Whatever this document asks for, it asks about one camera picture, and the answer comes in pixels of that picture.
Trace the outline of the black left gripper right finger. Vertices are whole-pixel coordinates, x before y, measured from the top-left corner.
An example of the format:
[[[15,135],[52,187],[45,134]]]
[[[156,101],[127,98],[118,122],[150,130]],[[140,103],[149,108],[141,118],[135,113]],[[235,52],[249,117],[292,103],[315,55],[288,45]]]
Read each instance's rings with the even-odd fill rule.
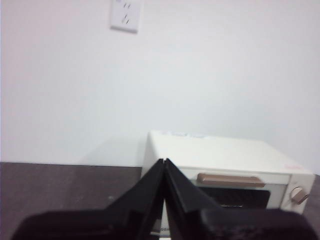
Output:
[[[222,207],[168,158],[164,160],[165,205],[173,240],[315,240],[298,213],[281,209]]]

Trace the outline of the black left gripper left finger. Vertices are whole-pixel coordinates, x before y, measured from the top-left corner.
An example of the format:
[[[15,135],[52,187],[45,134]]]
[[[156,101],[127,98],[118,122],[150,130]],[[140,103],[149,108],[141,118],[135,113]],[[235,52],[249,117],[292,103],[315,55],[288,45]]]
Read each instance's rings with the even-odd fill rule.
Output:
[[[162,216],[165,161],[159,159],[104,209],[48,211],[25,218],[14,240],[146,240]]]

